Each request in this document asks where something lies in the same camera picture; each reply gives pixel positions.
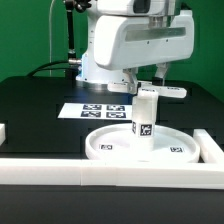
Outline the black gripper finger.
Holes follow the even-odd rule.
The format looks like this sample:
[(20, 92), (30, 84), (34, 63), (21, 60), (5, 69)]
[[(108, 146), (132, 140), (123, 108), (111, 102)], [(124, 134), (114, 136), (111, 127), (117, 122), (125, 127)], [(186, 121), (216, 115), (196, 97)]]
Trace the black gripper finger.
[(155, 76), (153, 78), (153, 81), (158, 84), (164, 84), (167, 72), (170, 67), (170, 63), (169, 62), (159, 63), (156, 65), (156, 67), (157, 67), (157, 70), (156, 70)]
[(136, 74), (138, 72), (137, 68), (127, 68), (123, 70), (126, 83), (128, 85), (128, 92), (130, 94), (135, 94), (137, 92), (138, 80)]

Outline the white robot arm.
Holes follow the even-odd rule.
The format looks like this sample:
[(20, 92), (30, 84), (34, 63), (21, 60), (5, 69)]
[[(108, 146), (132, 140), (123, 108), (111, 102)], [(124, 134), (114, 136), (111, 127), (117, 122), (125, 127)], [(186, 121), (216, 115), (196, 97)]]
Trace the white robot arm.
[(193, 12), (181, 0), (87, 1), (82, 84), (134, 94), (140, 67), (155, 65), (155, 79), (163, 83), (172, 61), (192, 55)]

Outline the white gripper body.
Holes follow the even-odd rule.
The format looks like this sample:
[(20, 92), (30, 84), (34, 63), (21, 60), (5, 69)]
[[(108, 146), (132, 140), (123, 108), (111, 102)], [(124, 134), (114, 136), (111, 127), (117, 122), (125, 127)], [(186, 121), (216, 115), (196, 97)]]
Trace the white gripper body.
[(101, 16), (96, 24), (94, 60), (120, 70), (187, 59), (194, 48), (191, 10), (181, 10), (169, 27), (152, 27), (150, 17)]

